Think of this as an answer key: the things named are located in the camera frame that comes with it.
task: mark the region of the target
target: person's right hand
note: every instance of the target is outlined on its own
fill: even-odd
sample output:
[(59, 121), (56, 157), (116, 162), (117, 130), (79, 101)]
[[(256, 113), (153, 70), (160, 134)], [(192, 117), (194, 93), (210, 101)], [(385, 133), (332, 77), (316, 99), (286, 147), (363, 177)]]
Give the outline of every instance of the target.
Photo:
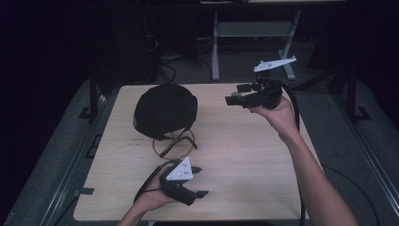
[(285, 97), (281, 96), (279, 105), (273, 110), (269, 110), (263, 106), (249, 107), (248, 109), (265, 117), (270, 125), (279, 133), (279, 137), (283, 142), (287, 143), (299, 135), (291, 102)]

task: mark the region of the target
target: dark background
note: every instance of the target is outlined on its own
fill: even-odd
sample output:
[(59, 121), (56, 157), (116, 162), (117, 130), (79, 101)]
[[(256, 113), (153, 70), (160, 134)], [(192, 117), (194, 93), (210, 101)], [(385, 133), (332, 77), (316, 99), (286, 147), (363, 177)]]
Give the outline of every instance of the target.
[[(295, 38), (318, 39), (310, 67), (329, 69), (344, 63), (352, 68), (372, 89), (392, 123), (399, 127), (396, 92), (399, 8), (394, 1), (375, 2), (350, 1), (343, 7), (331, 8), (328, 13), (304, 10)], [(3, 0), (0, 10), (0, 185), (3, 187), (0, 222), (3, 222), (72, 96), (89, 74), (94, 70), (103, 75), (98, 77), (103, 92), (122, 84), (150, 83), (156, 76), (156, 56), (148, 55), (144, 33), (155, 29), (166, 34), (162, 27), (176, 22), (173, 18), (158, 20), (161, 28), (148, 28), (138, 15), (120, 13), (118, 17), (115, 14), (109, 17), (103, 12), (81, 10), (73, 1)], [(212, 32), (203, 28), (212, 27), (212, 15), (202, 13), (194, 20), (188, 16), (191, 18), (186, 21), (188, 24), (176, 24), (176, 32), (169, 33), (178, 35), (160, 39), (165, 42), (180, 39), (186, 44), (184, 50), (195, 48), (190, 43), (197, 33)], [(185, 34), (177, 32), (179, 27), (192, 28), (192, 24), (201, 26), (186, 29)], [(132, 31), (130, 40), (134, 41), (123, 39), (125, 36), (119, 32), (126, 30)], [(98, 43), (106, 51), (98, 48)], [(126, 56), (125, 49), (140, 55)], [(110, 59), (108, 52), (119, 55), (123, 62)], [(193, 52), (183, 54), (195, 58)], [(121, 69), (126, 64), (128, 69)]]

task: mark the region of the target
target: floor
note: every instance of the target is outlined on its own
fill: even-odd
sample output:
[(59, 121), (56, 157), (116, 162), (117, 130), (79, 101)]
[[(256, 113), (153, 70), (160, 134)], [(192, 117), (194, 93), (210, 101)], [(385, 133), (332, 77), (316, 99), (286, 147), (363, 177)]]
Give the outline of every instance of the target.
[[(295, 87), (322, 73), (307, 68), (313, 45), (311, 40), (297, 40), (293, 44), (290, 55), (297, 58), (292, 63), (295, 81), (288, 81), (282, 68), (271, 71), (271, 76)], [(222, 51), (218, 83), (254, 82), (253, 67), (261, 60), (278, 59), (280, 47), (281, 40), (252, 40), (251, 43), (244, 41), (244, 44), (237, 45), (234, 54)], [(176, 60), (163, 69), (169, 78), (173, 76), (170, 67), (176, 71), (174, 82), (177, 84), (207, 83), (211, 76), (208, 67), (211, 55), (208, 52), (199, 55), (199, 58), (203, 61)], [(162, 84), (165, 79), (159, 75), (153, 83)], [(378, 106), (373, 93), (360, 81), (357, 106), (363, 106), (371, 120), (358, 121), (357, 124), (349, 121), (342, 107), (346, 100), (345, 92), (330, 94), (327, 91), (330, 82), (331, 77), (309, 89), (295, 92), (301, 116), (324, 171), (353, 209), (359, 225), (399, 225), (399, 213), (393, 208), (395, 200), (387, 195), (399, 187), (399, 166), (395, 162), (399, 159), (399, 132)], [(79, 222), (72, 216), (78, 191), (83, 187), (93, 161), (87, 155), (95, 155), (95, 146), (101, 140), (117, 95), (118, 89), (114, 89), (111, 95), (103, 97), (99, 101), (99, 115), (93, 123), (88, 123), (88, 119), (79, 119), (82, 110), (89, 106), (88, 81), (82, 84), (16, 201), (6, 225), (117, 224)], [(375, 162), (370, 160), (370, 153), (377, 158), (377, 163), (386, 173), (383, 177), (389, 179), (391, 187), (383, 186), (386, 181), (379, 179), (381, 170), (375, 169), (379, 166), (376, 167)], [(268, 222), (275, 225), (298, 224), (297, 220), (274, 219)]]

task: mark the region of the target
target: table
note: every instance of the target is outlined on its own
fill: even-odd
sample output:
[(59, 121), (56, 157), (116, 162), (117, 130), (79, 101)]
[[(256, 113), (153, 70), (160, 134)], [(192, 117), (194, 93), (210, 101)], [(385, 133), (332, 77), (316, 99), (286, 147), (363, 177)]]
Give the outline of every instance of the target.
[[(202, 168), (184, 184), (209, 190), (192, 205), (173, 203), (147, 213), (143, 220), (261, 220), (300, 216), (292, 160), (269, 123), (241, 106), (226, 105), (236, 84), (184, 85), (199, 100), (191, 130), (198, 149), (189, 156)], [(152, 86), (126, 86), (105, 127), (74, 217), (81, 221), (120, 220), (153, 170), (165, 162), (152, 150), (152, 139), (132, 124), (136, 102)], [(317, 159), (306, 127), (301, 134)]]

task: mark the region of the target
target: gray carpet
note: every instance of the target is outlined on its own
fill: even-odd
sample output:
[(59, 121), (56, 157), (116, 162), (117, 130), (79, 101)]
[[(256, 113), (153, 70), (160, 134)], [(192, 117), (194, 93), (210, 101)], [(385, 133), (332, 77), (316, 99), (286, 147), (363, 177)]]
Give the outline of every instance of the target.
[[(286, 79), (282, 68), (273, 70), (272, 76), (288, 82), (294, 87), (319, 74), (321, 71), (307, 68), (312, 45), (311, 42), (295, 42), (292, 47), (290, 55), (295, 55), (297, 58), (297, 62), (292, 64), (297, 76), (294, 82), (289, 82)], [(240, 54), (221, 55), (219, 59), (220, 81), (218, 83), (254, 82), (252, 68), (261, 60), (278, 59), (277, 49), (279, 47), (279, 42), (266, 41), (262, 43), (261, 47), (254, 45)], [(210, 54), (199, 57), (210, 63)], [(208, 67), (203, 63), (180, 60), (168, 65), (176, 70), (175, 82), (178, 84), (206, 83), (211, 76)], [(398, 216), (376, 180), (364, 152), (352, 132), (351, 125), (347, 123), (337, 102), (337, 98), (344, 100), (344, 95), (329, 94), (327, 92), (329, 81), (330, 79), (326, 79), (306, 91), (296, 93), (301, 115), (319, 159), (325, 166), (325, 173), (351, 206), (360, 225), (376, 225), (373, 207), (378, 215), (380, 225), (399, 225)], [(159, 76), (154, 84), (163, 82), (162, 76)], [(86, 151), (95, 154), (95, 149), (90, 149), (91, 142), (96, 135), (102, 134), (112, 105), (118, 95), (118, 89), (106, 97), (106, 102), (100, 109), (101, 114), (92, 124), (88, 123), (88, 120), (78, 119), (82, 109), (89, 106), (88, 94), (88, 82), (86, 82), (76, 92), (38, 165), (16, 201), (12, 210), (13, 220), (8, 225), (53, 225), (58, 219), (60, 219), (58, 225), (116, 225), (116, 222), (78, 222), (72, 217), (75, 206), (75, 202), (72, 202), (75, 198), (73, 194), (82, 188), (92, 162), (91, 158), (84, 156)], [(360, 82), (357, 94), (357, 105), (364, 106), (372, 118), (371, 121), (360, 121), (358, 126), (373, 146), (375, 155), (392, 182), (398, 187), (399, 167), (395, 163), (399, 159), (398, 131), (378, 106), (372, 92)], [(85, 150), (85, 152), (77, 153), (77, 150)], [(71, 165), (71, 161), (77, 155), (82, 158), (79, 158), (80, 161), (76, 164)], [(66, 187), (59, 189), (60, 183), (66, 179), (65, 173), (68, 168), (75, 170), (70, 175), (70, 180), (67, 180)], [(361, 187), (371, 202), (350, 180), (330, 168), (338, 170), (353, 180)], [(64, 191), (65, 196), (59, 195), (57, 191)], [(53, 213), (49, 213), (47, 210), (55, 195), (60, 197), (56, 199), (59, 200), (59, 208)], [(49, 222), (48, 224), (44, 224), (44, 217), (47, 217), (44, 221)], [(269, 222), (276, 225), (298, 225), (297, 220), (270, 220)]]

